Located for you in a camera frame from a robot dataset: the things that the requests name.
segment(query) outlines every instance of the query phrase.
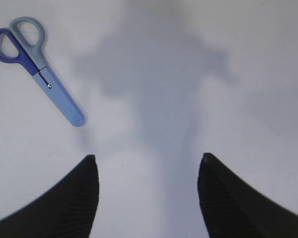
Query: scissor blade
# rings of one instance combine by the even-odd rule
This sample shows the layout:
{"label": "scissor blade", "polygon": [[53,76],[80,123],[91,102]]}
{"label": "scissor blade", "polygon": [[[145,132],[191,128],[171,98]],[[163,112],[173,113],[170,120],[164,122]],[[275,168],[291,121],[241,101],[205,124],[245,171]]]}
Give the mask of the scissor blade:
{"label": "scissor blade", "polygon": [[33,79],[73,126],[84,124],[82,111],[48,66],[34,74]]}

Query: white surface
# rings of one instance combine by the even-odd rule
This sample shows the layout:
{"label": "white surface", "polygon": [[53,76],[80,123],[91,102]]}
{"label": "white surface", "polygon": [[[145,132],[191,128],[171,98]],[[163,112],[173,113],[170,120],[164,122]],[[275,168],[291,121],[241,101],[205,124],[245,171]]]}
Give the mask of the white surface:
{"label": "white surface", "polygon": [[0,62],[0,218],[91,153],[91,238],[208,237],[204,152],[298,213],[298,0],[0,0],[0,28],[24,15],[88,121]]}

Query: scissor handle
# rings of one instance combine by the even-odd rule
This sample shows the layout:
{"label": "scissor handle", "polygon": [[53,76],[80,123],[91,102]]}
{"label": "scissor handle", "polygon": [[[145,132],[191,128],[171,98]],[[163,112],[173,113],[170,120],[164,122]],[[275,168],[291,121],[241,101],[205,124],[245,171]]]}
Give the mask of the scissor handle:
{"label": "scissor handle", "polygon": [[6,36],[8,36],[8,38],[11,40],[11,42],[18,50],[18,55],[17,57],[11,58],[6,56],[4,53],[0,51],[0,61],[5,63],[19,63],[30,73],[30,75],[34,75],[35,73],[37,73],[39,71],[38,68],[29,58],[25,50],[22,48],[22,46],[17,41],[17,39],[14,37],[14,35],[8,29],[5,29],[5,28],[0,29],[0,35],[2,34],[5,34]]}
{"label": "scissor handle", "polygon": [[[35,45],[30,45],[28,41],[24,38],[22,33],[18,29],[18,24],[22,22],[28,22],[31,23],[36,27],[36,29],[39,32],[39,38]],[[15,20],[13,20],[10,23],[10,29],[11,32],[14,34],[16,39],[19,41],[21,46],[24,48],[26,53],[29,55],[29,57],[32,59],[36,67],[41,70],[42,68],[48,66],[48,63],[45,59],[45,57],[42,54],[42,45],[45,41],[45,32],[43,26],[34,18],[32,17],[19,17]]]}

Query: blue scissors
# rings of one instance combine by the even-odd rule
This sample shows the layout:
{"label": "blue scissors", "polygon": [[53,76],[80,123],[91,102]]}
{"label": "blue scissors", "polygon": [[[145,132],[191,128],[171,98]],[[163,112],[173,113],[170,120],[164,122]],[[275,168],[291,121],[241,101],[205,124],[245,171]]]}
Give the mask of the blue scissors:
{"label": "blue scissors", "polygon": [[[37,28],[39,38],[35,45],[30,45],[19,31],[17,25],[21,22],[31,23]],[[0,51],[0,61],[21,64],[73,126],[83,125],[85,117],[82,111],[50,69],[42,54],[45,40],[43,26],[34,18],[20,17],[10,23],[10,29],[0,29],[0,36],[2,34],[7,35],[12,41],[18,50],[18,56],[10,58]]]}

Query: scissors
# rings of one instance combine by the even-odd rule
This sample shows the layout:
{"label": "scissors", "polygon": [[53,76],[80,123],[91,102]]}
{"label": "scissors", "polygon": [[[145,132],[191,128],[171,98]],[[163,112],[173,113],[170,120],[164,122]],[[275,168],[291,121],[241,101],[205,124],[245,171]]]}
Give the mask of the scissors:
{"label": "scissors", "polygon": [[[28,22],[37,28],[39,38],[35,45],[30,45],[19,31],[17,26],[22,22]],[[45,40],[43,26],[34,18],[20,17],[10,23],[9,29],[0,29],[0,36],[2,34],[8,36],[18,50],[18,55],[11,58],[0,51],[0,61],[21,64],[73,126],[83,125],[85,117],[82,111],[53,73],[43,56],[42,45]]]}

